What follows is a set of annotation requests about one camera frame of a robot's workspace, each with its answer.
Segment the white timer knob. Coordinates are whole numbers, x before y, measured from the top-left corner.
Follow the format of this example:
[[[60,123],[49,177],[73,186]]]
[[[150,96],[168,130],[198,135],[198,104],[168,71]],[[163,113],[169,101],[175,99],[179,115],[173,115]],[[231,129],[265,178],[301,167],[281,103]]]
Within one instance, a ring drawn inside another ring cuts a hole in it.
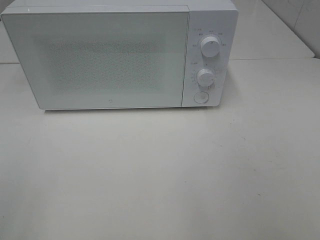
[[[195,76],[196,81],[201,87],[210,87],[216,79],[215,73],[208,68],[199,70]]]

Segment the white microwave door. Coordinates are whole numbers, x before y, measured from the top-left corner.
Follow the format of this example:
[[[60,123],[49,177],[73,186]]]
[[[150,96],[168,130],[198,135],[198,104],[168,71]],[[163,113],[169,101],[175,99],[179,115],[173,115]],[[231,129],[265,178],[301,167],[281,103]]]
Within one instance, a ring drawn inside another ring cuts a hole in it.
[[[4,14],[42,110],[179,107],[187,12]]]

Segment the round door release button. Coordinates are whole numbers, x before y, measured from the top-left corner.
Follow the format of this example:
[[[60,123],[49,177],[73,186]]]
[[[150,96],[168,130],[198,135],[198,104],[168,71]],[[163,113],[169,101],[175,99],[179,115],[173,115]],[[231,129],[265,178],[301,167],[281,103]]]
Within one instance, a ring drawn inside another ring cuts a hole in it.
[[[209,100],[209,94],[207,92],[201,91],[196,93],[193,99],[198,104],[205,104]]]

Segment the white microwave oven body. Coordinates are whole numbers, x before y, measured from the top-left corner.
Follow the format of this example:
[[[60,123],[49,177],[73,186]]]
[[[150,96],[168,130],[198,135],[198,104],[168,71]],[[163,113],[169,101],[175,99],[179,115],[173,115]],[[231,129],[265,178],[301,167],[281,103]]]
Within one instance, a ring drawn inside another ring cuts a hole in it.
[[[176,107],[218,106],[239,15],[230,0],[16,0],[1,13],[0,18],[3,22],[4,14],[173,12],[188,13],[182,102]],[[219,54],[215,57],[205,57],[201,52],[200,42],[208,35],[216,35],[221,40]],[[211,86],[198,85],[196,74],[201,69],[215,73]],[[194,101],[195,94],[199,92],[209,94],[206,103]]]

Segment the upper white power knob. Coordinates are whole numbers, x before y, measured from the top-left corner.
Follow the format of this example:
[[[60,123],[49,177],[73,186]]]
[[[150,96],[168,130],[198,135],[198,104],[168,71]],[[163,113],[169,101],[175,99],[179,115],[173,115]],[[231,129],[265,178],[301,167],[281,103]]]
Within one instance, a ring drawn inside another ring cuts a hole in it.
[[[200,41],[200,50],[204,57],[213,58],[220,52],[221,40],[217,35],[206,35]]]

